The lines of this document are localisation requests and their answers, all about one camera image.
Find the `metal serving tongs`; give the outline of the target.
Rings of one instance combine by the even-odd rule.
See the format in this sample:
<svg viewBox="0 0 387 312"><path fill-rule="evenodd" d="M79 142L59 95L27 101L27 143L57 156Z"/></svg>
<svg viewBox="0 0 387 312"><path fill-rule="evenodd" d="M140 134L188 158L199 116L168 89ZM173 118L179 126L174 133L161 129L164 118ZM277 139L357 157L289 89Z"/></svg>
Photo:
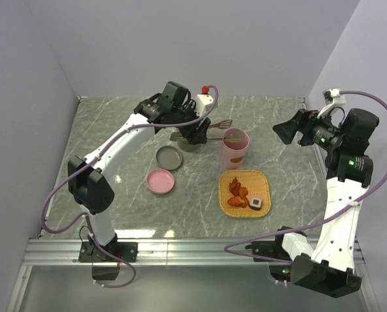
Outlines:
<svg viewBox="0 0 387 312"><path fill-rule="evenodd" d="M222 120L218 123L210 124L206 132L207 140L219 140L220 138L225 138L226 136L229 137L230 135L225 135L224 132L231 128L232 123L233 119L227 119ZM181 140L186 141L186 139L182 137L180 132L173 132L170 135L169 140L171 142L177 142Z"/></svg>

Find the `red food piece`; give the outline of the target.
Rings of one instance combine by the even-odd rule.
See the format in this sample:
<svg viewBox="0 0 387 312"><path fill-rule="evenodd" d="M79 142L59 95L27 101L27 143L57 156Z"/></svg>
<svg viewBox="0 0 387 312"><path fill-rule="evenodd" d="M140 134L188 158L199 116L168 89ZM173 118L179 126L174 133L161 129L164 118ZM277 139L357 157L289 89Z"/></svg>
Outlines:
<svg viewBox="0 0 387 312"><path fill-rule="evenodd" d="M229 183L229 191L233 196L239 196L240 195L240 188L241 183L238 181L238 179L235 177L230 183Z"/></svg>

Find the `orange food piece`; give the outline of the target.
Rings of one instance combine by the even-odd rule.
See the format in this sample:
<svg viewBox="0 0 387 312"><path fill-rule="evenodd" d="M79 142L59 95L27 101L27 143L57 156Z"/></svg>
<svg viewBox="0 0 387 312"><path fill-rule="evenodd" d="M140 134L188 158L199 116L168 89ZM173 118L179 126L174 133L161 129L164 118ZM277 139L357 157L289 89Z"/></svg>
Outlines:
<svg viewBox="0 0 387 312"><path fill-rule="evenodd" d="M242 208L247 207L247 204L245 202L241 201L240 199L238 199L237 197L229 198L227 200L227 203L232 207L242 207Z"/></svg>

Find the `orange chicken wing piece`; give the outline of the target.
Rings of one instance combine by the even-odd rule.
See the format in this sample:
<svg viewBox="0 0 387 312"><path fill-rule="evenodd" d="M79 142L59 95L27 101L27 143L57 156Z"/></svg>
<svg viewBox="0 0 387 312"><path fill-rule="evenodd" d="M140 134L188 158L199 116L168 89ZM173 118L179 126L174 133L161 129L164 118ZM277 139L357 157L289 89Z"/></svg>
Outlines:
<svg viewBox="0 0 387 312"><path fill-rule="evenodd" d="M245 187L240 187L238 191L239 197L247 204L247 206L250 205L249 199L247 197L248 195L248 190Z"/></svg>

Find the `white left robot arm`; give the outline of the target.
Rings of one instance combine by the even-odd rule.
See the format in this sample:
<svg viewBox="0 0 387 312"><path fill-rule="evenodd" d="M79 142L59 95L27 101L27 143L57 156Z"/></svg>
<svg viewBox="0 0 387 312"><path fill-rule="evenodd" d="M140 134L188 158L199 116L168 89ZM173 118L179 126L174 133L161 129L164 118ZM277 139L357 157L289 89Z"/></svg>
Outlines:
<svg viewBox="0 0 387 312"><path fill-rule="evenodd" d="M88 215L89 228L97 241L94 254L102 261L110 261L117 254L116 232L108 208L115 194L110 180L121 166L144 142L161 129L174 127L190 144L205 144L210 125L208 115L218 105L218 95L210 95L211 86L201 93L191 92L174 81L164 90L142 100L128 120L97 149L80 158L68 161L68 190Z"/></svg>

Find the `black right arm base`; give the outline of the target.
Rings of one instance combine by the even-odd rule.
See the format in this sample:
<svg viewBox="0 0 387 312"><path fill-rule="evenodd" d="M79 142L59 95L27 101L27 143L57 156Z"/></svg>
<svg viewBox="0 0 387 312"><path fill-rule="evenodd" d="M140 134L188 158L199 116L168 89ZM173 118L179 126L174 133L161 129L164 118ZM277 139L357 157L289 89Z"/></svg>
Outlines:
<svg viewBox="0 0 387 312"><path fill-rule="evenodd" d="M280 243L275 241L253 241L245 246L253 255L271 257L285 261L291 261L290 256L285 252ZM275 283L290 283L290 265L281 263L279 265L269 264L269 273Z"/></svg>

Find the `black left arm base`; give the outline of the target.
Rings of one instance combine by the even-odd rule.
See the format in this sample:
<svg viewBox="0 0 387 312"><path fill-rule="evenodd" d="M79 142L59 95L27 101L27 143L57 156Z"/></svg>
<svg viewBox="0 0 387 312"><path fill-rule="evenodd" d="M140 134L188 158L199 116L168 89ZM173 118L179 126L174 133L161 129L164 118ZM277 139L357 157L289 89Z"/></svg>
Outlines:
<svg viewBox="0 0 387 312"><path fill-rule="evenodd" d="M106 246L98 247L88 239L81 242L78 262L92 266L92 278L95 281L115 281L122 266L129 267L131 281L135 278L133 263L138 255L137 242L110 242Z"/></svg>

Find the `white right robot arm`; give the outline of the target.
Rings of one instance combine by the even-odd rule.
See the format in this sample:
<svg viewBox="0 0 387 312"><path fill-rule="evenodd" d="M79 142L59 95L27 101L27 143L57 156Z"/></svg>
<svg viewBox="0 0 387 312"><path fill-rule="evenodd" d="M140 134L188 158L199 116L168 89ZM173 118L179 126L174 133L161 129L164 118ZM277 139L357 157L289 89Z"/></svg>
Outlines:
<svg viewBox="0 0 387 312"><path fill-rule="evenodd" d="M287 122L273 126L284 144L291 144L296 133L300 146L319 146L327 152L326 223L315 248L303 231L287 233L272 244L276 258L290 257L290 281L294 285L339 298L357 292L362 278L355 273L353 260L361 196L370 186L373 161L365 154L369 138L379 118L362 110L351 109L339 126L330 115L317 110L300 109Z"/></svg>

